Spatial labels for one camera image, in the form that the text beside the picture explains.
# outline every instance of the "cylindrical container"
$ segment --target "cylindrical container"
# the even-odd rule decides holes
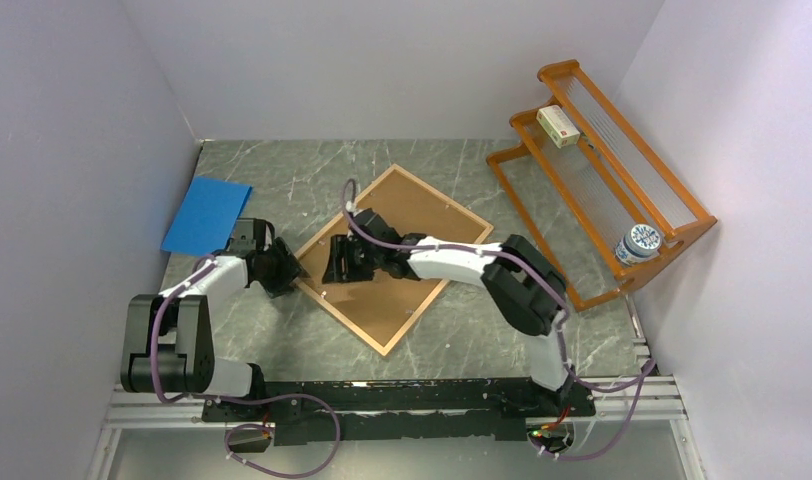
[[[625,265],[648,260],[662,245],[662,236],[650,225],[640,223],[615,245],[615,256]]]

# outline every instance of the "blue paper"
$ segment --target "blue paper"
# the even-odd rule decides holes
[[[162,250],[202,256],[225,248],[252,191],[250,185],[195,177]]]

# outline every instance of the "orange wooden rack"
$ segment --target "orange wooden rack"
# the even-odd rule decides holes
[[[538,108],[535,108],[509,120],[521,143],[490,154],[486,162],[539,249],[563,274],[565,270],[500,164],[534,157],[591,238],[618,286],[584,299],[573,287],[573,279],[569,279],[568,296],[574,307],[582,311],[646,285],[717,220],[689,193],[576,60],[547,65],[539,70],[538,78],[552,93],[543,106],[559,105],[580,130],[577,145],[556,148],[536,120]],[[637,223],[655,226],[664,242],[655,258],[627,266],[615,258],[613,249]]]

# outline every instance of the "white box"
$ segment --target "white box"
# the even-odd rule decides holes
[[[536,119],[559,148],[575,145],[580,138],[580,131],[557,105],[540,108]]]

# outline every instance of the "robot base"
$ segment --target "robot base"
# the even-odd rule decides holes
[[[520,441],[526,419],[595,414],[591,391],[573,384],[565,405],[557,406],[527,377],[456,380],[382,380],[368,382],[268,382],[267,397],[287,393],[314,395],[338,412],[342,440],[447,438],[493,435]],[[332,441],[329,414],[311,401],[276,402],[268,421],[275,424],[275,445]],[[261,422],[264,411],[243,411],[227,403],[207,404],[205,422]]]

